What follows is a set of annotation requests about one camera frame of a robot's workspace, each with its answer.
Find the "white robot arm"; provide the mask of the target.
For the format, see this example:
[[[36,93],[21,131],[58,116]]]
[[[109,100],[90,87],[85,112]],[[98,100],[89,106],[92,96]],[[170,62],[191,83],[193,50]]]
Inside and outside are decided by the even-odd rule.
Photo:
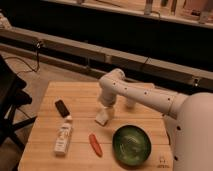
[[[99,85],[105,107],[121,95],[177,120],[173,171],[213,171],[213,93],[185,95],[135,86],[125,81],[121,69],[103,75]]]

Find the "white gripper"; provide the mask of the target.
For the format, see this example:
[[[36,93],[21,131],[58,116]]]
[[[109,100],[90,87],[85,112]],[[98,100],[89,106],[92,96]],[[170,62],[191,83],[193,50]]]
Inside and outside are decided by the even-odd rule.
[[[114,92],[108,89],[102,89],[99,95],[99,102],[105,106],[101,111],[101,116],[104,121],[109,121],[114,117],[115,109],[112,107],[116,103],[117,96]]]

